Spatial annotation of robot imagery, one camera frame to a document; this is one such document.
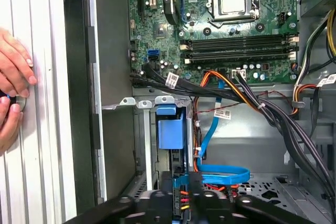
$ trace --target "cpu socket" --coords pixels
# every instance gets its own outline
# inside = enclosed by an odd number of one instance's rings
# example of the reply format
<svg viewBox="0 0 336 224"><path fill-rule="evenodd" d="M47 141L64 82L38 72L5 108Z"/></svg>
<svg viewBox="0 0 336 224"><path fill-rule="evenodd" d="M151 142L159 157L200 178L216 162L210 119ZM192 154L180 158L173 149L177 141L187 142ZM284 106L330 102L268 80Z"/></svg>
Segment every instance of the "cpu socket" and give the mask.
<svg viewBox="0 0 336 224"><path fill-rule="evenodd" d="M250 22L257 20L259 13L259 0L208 0L206 4L211 13L213 22L227 23Z"/></svg>

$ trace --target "hand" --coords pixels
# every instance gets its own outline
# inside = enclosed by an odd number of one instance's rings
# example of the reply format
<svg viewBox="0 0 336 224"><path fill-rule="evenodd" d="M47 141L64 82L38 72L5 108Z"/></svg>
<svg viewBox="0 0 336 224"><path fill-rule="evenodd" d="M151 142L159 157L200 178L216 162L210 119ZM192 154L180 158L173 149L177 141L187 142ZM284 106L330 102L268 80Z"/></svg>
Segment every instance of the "hand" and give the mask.
<svg viewBox="0 0 336 224"><path fill-rule="evenodd" d="M7 97L0 98L0 156L15 142L22 123L23 112L20 112L20 105L12 104L9 108L10 102Z"/></svg>
<svg viewBox="0 0 336 224"><path fill-rule="evenodd" d="M24 46L6 30L0 28L0 90L11 97L27 98L29 84L37 83L31 67L32 59Z"/></svg>

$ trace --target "ram slot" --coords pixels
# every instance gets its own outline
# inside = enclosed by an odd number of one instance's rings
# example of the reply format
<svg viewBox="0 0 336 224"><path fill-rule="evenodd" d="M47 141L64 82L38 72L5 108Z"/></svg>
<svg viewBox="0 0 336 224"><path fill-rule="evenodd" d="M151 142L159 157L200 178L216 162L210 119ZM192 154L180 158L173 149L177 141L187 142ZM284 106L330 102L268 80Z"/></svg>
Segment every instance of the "ram slot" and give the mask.
<svg viewBox="0 0 336 224"><path fill-rule="evenodd" d="M228 39L208 39L208 40L182 40L181 50L189 51L215 51L230 50L238 48L265 48L278 47L288 44L287 37L275 36L255 36Z"/></svg>
<svg viewBox="0 0 336 224"><path fill-rule="evenodd" d="M237 51L237 52L200 52L200 53L184 53L185 64L191 63L215 63L215 62L249 62L261 60L280 60L287 59L294 51L294 48L286 49L268 49L253 51Z"/></svg>

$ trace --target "ribbed metal surface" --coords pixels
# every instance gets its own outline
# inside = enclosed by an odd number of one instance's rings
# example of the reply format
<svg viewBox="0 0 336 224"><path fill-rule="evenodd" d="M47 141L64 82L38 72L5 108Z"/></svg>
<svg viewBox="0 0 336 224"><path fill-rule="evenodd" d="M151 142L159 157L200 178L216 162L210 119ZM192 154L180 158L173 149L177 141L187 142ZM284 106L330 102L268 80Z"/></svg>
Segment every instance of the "ribbed metal surface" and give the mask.
<svg viewBox="0 0 336 224"><path fill-rule="evenodd" d="M0 26L31 53L39 81L0 158L2 223L62 223L76 215L63 0L0 3Z"/></svg>

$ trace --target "motherboard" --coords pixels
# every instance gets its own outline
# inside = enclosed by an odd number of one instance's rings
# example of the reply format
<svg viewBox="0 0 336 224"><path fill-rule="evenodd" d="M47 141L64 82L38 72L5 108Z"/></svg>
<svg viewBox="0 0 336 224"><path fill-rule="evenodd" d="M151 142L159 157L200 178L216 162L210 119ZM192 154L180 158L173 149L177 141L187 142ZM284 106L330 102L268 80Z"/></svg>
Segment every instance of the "motherboard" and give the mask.
<svg viewBox="0 0 336 224"><path fill-rule="evenodd" d="M297 0L129 0L132 71L149 62L200 83L208 69L248 83L297 78Z"/></svg>

